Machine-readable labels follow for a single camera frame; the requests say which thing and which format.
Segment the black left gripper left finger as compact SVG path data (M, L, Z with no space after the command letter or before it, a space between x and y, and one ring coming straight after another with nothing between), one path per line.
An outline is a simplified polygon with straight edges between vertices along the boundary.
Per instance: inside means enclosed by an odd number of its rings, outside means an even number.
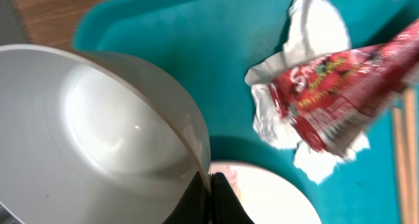
M208 197L202 177L197 172L163 224L208 224Z

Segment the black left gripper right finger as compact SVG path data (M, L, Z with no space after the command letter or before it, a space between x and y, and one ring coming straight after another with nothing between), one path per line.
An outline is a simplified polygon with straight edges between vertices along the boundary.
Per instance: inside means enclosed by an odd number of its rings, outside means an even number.
M214 224L254 224L220 172L211 176L211 200Z

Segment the white plate with rice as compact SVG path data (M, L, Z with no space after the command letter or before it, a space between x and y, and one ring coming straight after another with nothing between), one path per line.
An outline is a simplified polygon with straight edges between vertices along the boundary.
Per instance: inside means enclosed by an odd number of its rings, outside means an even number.
M239 162L213 162L209 173L225 175L240 204L254 223L321 224L305 195L279 175Z

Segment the grey metal bowl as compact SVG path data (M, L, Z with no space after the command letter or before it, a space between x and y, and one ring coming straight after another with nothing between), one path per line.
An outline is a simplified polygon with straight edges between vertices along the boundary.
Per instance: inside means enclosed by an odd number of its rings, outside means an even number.
M190 94L141 58L1 47L1 205L22 223L163 223L204 205L210 140Z

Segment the red snack wrapper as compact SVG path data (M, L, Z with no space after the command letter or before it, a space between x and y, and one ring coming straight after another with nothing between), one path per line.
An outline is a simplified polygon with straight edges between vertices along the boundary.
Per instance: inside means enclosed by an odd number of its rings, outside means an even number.
M390 41L322 56L268 85L281 119L315 151L339 157L418 74L418 21Z

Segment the white napkin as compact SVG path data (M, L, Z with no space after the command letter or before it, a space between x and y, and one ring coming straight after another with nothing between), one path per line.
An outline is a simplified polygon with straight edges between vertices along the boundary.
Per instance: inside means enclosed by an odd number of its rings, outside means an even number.
M329 0L293 0L288 10L290 26L282 51L251 67L245 83L255 102L253 129L260 139L277 149L295 151L293 164L308 179L321 184L335 168L356 159L358 152L369 149L369 139L360 132L341 158L329 152L317 152L302 140L287 119L281 119L270 95L270 82L280 73L325 54L352 47L346 24Z

